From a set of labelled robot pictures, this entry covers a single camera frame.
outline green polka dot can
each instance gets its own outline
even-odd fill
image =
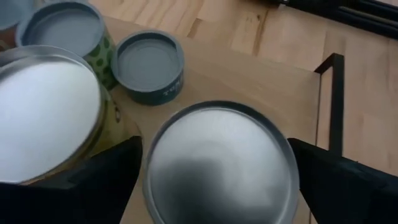
[[[18,25],[16,44],[52,45],[69,50],[88,62],[107,90],[117,85],[111,70],[115,44],[101,14],[89,3],[44,4]]]

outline can lid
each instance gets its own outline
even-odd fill
[[[130,90],[161,90],[182,75],[182,48],[165,32],[137,32],[121,41],[116,51],[112,70],[119,83]]]
[[[66,51],[28,46],[0,56],[1,182],[56,168],[86,141],[100,115],[100,86],[89,68],[57,54],[28,56],[49,49]]]
[[[2,0],[0,7],[0,30],[15,26],[25,15],[34,10],[33,0]]]
[[[91,4],[52,2],[18,25],[16,44],[51,45],[84,57],[100,43],[104,30],[104,20]]]
[[[155,223],[291,223],[299,175],[287,140],[267,118],[213,101],[166,122],[144,184]]]

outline tin can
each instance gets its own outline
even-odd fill
[[[46,178],[129,137],[91,67],[57,47],[0,55],[0,107],[2,182]]]
[[[0,3],[0,52],[16,46],[16,25],[34,10],[32,0],[2,0]]]
[[[173,115],[149,150],[144,196],[156,224],[292,223],[299,171],[282,133],[230,101]]]
[[[111,71],[115,44],[102,15],[87,2],[50,1],[17,27],[17,46],[51,45],[83,57],[107,90],[116,86]]]
[[[159,30],[136,32],[120,41],[112,71],[129,96],[144,105],[173,100],[183,86],[184,54],[180,43]]]

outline gray plastic lid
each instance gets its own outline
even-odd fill
[[[171,84],[183,70],[183,52],[170,35],[145,30],[125,38],[113,58],[113,71],[126,88],[151,92]]]
[[[15,26],[34,10],[34,0],[1,0],[0,31]]]
[[[16,43],[56,46],[84,57],[98,45],[104,30],[103,18],[91,4],[53,2],[21,22]]]

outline gray lid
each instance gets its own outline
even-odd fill
[[[51,45],[84,57],[98,45],[104,30],[103,18],[91,4],[53,2],[18,25],[16,44]]]
[[[126,88],[152,92],[174,82],[182,74],[183,65],[182,48],[171,35],[145,30],[119,43],[112,69]]]
[[[0,54],[0,182],[19,183],[66,161],[100,114],[93,72],[49,46]]]
[[[155,223],[292,223],[299,174],[287,140],[267,118],[211,101],[166,122],[144,184]]]
[[[1,0],[0,31],[15,26],[34,10],[34,0]]]

